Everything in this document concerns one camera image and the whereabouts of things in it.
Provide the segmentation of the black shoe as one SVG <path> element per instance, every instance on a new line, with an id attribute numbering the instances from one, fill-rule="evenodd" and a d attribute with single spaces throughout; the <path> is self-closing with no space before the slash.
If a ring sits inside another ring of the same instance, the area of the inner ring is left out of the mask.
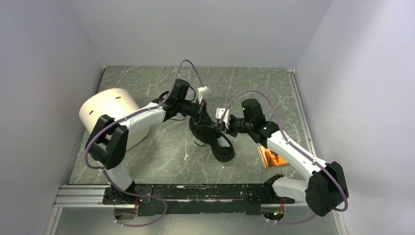
<path id="1" fill-rule="evenodd" d="M 235 157 L 231 141 L 217 128 L 206 128 L 189 123 L 193 136 L 211 147 L 212 154 L 220 162 L 229 162 Z"/>

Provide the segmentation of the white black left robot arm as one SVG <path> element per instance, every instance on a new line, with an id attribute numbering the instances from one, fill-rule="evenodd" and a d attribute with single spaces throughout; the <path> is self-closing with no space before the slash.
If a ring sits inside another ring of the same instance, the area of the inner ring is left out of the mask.
<path id="1" fill-rule="evenodd" d="M 194 99 L 187 100 L 185 97 L 190 88 L 187 81 L 175 80 L 170 90 L 129 114 L 126 112 L 130 101 L 128 94 L 109 95 L 107 102 L 111 107 L 97 118 L 85 146 L 85 155 L 98 162 L 96 169 L 104 172 L 116 191 L 116 198 L 122 203 L 128 204 L 136 196 L 135 183 L 123 163 L 126 151 L 140 141 L 136 135 L 177 114 L 197 118 L 203 112 L 203 94 L 209 92 L 209 88 L 199 87 L 193 91 Z"/>

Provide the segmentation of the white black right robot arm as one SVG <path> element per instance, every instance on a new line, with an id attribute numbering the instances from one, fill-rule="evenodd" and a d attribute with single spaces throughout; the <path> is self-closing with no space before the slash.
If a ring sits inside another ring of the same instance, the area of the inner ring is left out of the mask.
<path id="1" fill-rule="evenodd" d="M 303 180 L 276 176 L 269 180 L 264 197 L 275 203 L 281 197 L 305 202 L 312 212 L 325 216 L 347 205 L 349 197 L 342 166 L 337 162 L 327 163 L 294 142 L 280 127 L 268 121 L 261 104 L 254 98 L 242 102 L 243 117 L 229 114 L 225 108 L 217 108 L 215 117 L 220 127 L 229 135 L 248 134 L 254 142 L 280 155 L 303 177 Z"/>

